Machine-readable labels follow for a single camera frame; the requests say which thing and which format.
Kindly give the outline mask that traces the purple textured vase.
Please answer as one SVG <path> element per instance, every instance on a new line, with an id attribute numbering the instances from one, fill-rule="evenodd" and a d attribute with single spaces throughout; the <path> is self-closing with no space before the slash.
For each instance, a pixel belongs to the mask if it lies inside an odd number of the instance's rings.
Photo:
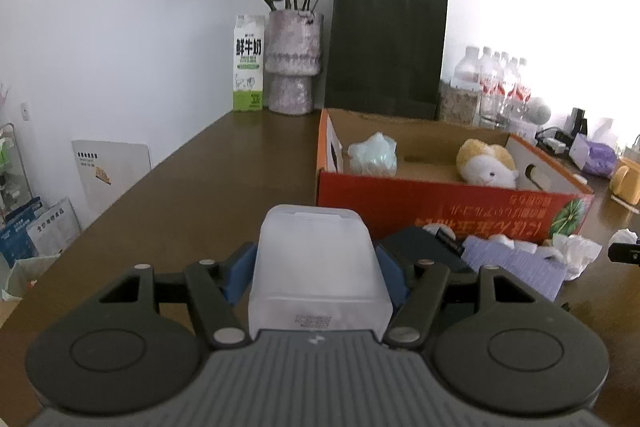
<path id="1" fill-rule="evenodd" d="M 300 116 L 314 109 L 312 83 L 321 72 L 322 26 L 322 15 L 311 11 L 269 14 L 265 71 L 271 112 Z"/>

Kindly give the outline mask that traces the white leaning board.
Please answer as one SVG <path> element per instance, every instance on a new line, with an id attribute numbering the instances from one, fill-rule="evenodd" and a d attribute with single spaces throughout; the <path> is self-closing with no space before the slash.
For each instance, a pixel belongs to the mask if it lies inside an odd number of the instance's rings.
<path id="1" fill-rule="evenodd" d="M 145 144 L 75 140 L 72 147 L 88 207 L 97 215 L 151 171 Z"/>

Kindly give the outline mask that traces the purple cloth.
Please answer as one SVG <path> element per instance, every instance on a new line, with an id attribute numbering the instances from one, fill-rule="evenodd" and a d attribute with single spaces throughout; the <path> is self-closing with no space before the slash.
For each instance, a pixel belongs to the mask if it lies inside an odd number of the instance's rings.
<path id="1" fill-rule="evenodd" d="M 473 270 L 478 271 L 480 267 L 495 265 L 508 271 L 547 299 L 554 301 L 558 297 L 566 275 L 566 266 L 562 262 L 475 236 L 467 237 L 462 247 L 462 260 Z"/>

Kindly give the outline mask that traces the translucent white plastic box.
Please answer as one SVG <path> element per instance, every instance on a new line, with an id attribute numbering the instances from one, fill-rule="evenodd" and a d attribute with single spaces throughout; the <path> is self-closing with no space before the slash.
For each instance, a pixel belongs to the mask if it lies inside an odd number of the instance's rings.
<path id="1" fill-rule="evenodd" d="M 248 329 L 369 331 L 394 311 L 372 239 L 355 211 L 277 205 L 259 232 Z"/>

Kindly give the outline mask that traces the crumpled white tissue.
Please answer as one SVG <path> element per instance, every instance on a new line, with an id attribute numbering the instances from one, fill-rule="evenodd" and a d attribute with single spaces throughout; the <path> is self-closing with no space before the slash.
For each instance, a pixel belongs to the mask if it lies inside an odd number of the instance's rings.
<path id="1" fill-rule="evenodd" d="M 580 235 L 554 234 L 551 239 L 552 258 L 563 263 L 564 280 L 574 281 L 596 261 L 602 246 Z"/>

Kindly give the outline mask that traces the clear jar of grains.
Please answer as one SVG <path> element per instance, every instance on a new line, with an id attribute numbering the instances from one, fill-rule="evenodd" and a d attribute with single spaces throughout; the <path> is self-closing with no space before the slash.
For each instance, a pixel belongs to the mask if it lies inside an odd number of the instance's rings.
<path id="1" fill-rule="evenodd" d="M 477 83 L 440 83 L 437 109 L 439 121 L 475 126 L 479 108 L 480 86 Z"/>

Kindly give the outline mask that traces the black pouch case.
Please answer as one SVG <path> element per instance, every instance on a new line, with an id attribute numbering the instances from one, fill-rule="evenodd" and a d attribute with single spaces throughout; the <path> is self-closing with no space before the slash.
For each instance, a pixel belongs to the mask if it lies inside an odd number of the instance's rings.
<path id="1" fill-rule="evenodd" d="M 409 269 L 426 259 L 446 265 L 452 273 L 471 273 L 473 269 L 462 259 L 463 248 L 444 233 L 433 234 L 410 227 L 382 239 L 378 243 L 402 269 Z"/>

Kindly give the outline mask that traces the green white milk carton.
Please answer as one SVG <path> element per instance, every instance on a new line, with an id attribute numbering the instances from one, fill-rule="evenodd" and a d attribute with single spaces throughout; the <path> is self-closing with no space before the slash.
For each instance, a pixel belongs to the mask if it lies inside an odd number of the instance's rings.
<path id="1" fill-rule="evenodd" d="M 235 112 L 262 110 L 266 19 L 238 15 L 234 26 L 232 94 Z"/>

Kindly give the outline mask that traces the black paper bag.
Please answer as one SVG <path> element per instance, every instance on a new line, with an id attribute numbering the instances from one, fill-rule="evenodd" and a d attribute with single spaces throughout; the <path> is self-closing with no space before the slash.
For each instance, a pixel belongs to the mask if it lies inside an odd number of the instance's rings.
<path id="1" fill-rule="evenodd" d="M 448 0 L 333 0 L 324 106 L 436 118 Z"/>

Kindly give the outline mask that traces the white power adapter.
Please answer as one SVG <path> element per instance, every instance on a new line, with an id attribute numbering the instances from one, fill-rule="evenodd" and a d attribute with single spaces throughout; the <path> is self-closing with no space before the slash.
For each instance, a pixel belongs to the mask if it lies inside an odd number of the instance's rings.
<path id="1" fill-rule="evenodd" d="M 556 155 L 563 154 L 567 150 L 564 142 L 554 138 L 544 138 L 544 145 Z"/>

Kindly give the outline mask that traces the yellow mug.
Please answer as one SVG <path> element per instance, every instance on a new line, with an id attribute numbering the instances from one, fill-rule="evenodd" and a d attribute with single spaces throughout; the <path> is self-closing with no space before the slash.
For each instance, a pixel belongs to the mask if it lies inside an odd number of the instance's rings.
<path id="1" fill-rule="evenodd" d="M 631 159 L 621 157 L 610 181 L 614 196 L 631 206 L 637 206 L 640 199 L 640 165 Z"/>

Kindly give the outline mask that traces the orange cardboard box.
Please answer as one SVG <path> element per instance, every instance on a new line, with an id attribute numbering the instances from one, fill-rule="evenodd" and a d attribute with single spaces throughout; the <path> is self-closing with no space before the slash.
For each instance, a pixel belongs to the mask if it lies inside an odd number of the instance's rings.
<path id="1" fill-rule="evenodd" d="M 395 176 L 352 173 L 349 145 L 381 132 L 395 140 Z M 516 187 L 465 183 L 456 158 L 469 139 L 503 146 L 518 169 Z M 320 116 L 317 197 L 321 207 L 356 211 L 374 239 L 410 225 L 443 223 L 465 237 L 503 234 L 540 244 L 578 232 L 593 201 L 559 161 L 517 135 L 440 121 L 326 108 Z"/>

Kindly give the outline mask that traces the crumpled light blue mask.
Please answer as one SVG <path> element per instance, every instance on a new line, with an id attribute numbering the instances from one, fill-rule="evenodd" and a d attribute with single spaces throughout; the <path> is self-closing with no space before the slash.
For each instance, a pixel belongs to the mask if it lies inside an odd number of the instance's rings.
<path id="1" fill-rule="evenodd" d="M 349 145 L 349 169 L 358 176 L 396 176 L 396 148 L 394 139 L 375 132 L 366 141 Z"/>

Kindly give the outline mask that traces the pack of water bottles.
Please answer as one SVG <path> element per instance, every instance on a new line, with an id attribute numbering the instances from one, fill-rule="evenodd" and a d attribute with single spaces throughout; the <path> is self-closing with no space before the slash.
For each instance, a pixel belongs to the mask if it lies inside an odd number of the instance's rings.
<path id="1" fill-rule="evenodd" d="M 512 121 L 526 119 L 530 92 L 522 79 L 525 60 L 506 53 L 492 52 L 485 46 L 467 46 L 462 59 L 454 66 L 448 83 L 477 83 L 480 86 L 480 108 L 477 126 L 506 128 Z"/>

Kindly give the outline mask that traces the purple tissue pack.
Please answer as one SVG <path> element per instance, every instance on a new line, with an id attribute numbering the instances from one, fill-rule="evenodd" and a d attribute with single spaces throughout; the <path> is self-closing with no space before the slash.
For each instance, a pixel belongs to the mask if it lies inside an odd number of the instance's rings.
<path id="1" fill-rule="evenodd" d="M 575 136 L 568 156 L 584 173 L 610 179 L 613 176 L 617 155 L 608 144 L 592 142 L 583 134 Z"/>

